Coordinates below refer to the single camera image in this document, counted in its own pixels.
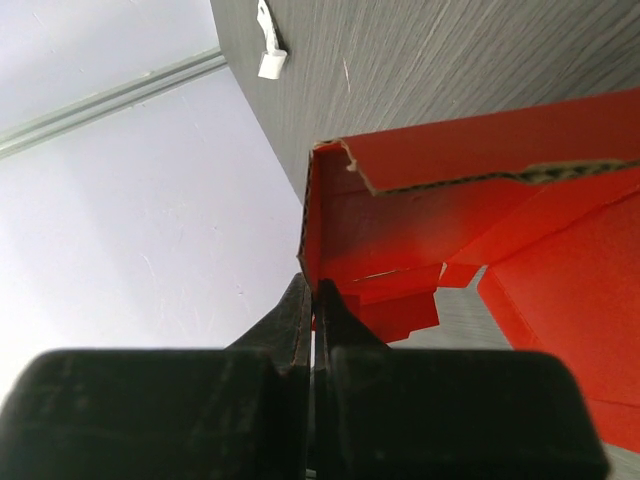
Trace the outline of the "red cardboard paper box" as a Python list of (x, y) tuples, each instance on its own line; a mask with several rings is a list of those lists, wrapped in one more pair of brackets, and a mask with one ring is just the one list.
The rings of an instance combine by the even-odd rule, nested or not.
[(298, 259), (386, 342), (475, 284), (511, 346), (569, 367), (601, 438), (638, 450), (637, 89), (316, 144)]

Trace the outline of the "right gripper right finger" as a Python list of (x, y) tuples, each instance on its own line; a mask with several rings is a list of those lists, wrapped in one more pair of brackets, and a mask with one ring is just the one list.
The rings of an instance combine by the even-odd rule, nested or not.
[(535, 351), (393, 349), (315, 293), (315, 469), (321, 479), (604, 479), (579, 387)]

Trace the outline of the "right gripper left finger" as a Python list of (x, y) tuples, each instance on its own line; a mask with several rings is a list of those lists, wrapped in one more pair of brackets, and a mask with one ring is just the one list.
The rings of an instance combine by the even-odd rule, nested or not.
[(223, 349), (36, 357), (1, 410), (5, 479), (301, 479), (311, 293), (296, 275)]

